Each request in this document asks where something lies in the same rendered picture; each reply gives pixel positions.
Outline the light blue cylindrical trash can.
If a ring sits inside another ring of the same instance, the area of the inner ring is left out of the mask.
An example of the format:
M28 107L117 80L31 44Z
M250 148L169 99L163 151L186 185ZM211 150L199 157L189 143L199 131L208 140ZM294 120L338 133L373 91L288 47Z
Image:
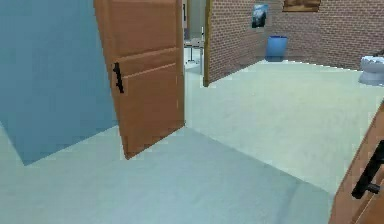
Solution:
M284 60L288 38L286 36L269 36L266 46L265 60L281 62Z

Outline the brown wooden room door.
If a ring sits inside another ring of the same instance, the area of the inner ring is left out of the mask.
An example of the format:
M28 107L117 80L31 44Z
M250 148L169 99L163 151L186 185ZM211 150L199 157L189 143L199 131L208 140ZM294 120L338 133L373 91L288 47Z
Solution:
M384 164L372 180L380 186L378 194L366 191L361 199L355 199L351 195L381 140L384 140L384 100L334 196L328 224L384 224Z
M182 0L93 0L124 157L185 125ZM114 63L124 93L116 86Z

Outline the grey table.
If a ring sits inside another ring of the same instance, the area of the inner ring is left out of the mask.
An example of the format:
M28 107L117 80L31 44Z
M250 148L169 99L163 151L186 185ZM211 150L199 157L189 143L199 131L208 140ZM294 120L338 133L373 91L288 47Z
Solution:
M190 50L190 57L188 58L187 62L195 62L197 64L201 63L203 52L204 52L204 41L205 41L204 34L201 34L200 37L192 38L192 39L184 41L184 47ZM199 50L199 59L198 60L193 59L193 50L194 49Z

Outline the white toilet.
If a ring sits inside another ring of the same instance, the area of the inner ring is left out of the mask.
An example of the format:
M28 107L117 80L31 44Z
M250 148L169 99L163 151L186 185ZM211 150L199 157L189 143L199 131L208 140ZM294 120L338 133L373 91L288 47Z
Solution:
M371 86L384 86L384 49L363 56L360 62L362 73L359 82Z

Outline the blue framed wall picture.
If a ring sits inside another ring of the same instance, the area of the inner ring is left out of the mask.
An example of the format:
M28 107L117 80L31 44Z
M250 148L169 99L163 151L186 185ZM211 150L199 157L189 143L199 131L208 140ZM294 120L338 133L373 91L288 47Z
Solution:
M266 17L269 6L267 4L256 4L253 7L252 13L252 27L261 28L266 24Z

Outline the brown framed wall picture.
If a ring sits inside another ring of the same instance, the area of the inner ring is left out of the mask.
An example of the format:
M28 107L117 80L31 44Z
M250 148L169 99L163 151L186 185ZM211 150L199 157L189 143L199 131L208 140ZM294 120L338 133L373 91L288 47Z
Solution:
M284 0L283 12L317 12L321 0Z

